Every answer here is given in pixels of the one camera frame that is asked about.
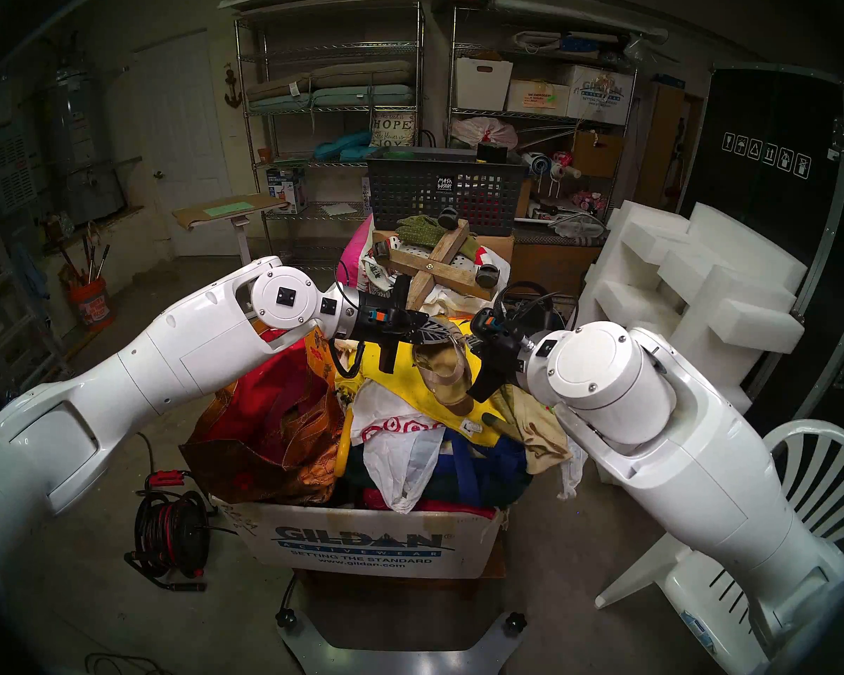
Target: orange bucket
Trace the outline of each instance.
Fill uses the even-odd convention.
[[[100,331],[112,324],[116,318],[110,309],[110,296],[106,291],[106,281],[102,278],[83,287],[72,288],[68,292],[69,302],[78,309],[78,318],[88,331]]]

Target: white plastic chair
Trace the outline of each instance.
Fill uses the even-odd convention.
[[[816,445],[798,482],[804,451],[809,447],[807,437],[815,437]],[[835,543],[843,540],[844,429],[820,420],[794,420],[769,432],[763,443],[770,452],[779,451],[782,445],[787,447],[781,485],[798,518],[816,536]],[[824,466],[832,455],[831,463]],[[822,478],[814,484],[818,476]],[[692,551],[672,535],[661,537],[600,593],[594,604],[601,609],[651,583],[660,586],[725,672],[766,669],[769,661],[750,628],[743,591],[716,560]]]

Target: green glove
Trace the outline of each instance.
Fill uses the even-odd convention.
[[[413,215],[397,220],[397,236],[404,244],[434,249],[446,232],[447,230],[441,227],[435,218],[428,215]],[[473,237],[467,237],[460,246],[460,253],[471,261],[475,260],[478,250],[479,243]]]

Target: black road case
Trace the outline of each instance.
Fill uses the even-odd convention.
[[[717,66],[679,212],[698,201],[807,266],[792,314],[805,333],[742,386],[765,434],[792,418],[844,428],[844,81],[801,67]]]

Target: green paper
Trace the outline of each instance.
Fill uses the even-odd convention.
[[[210,217],[216,217],[218,215],[227,215],[229,212],[235,212],[237,210],[255,210],[255,207],[247,201],[241,201],[231,202],[228,205],[220,205],[218,208],[208,208],[204,212]]]

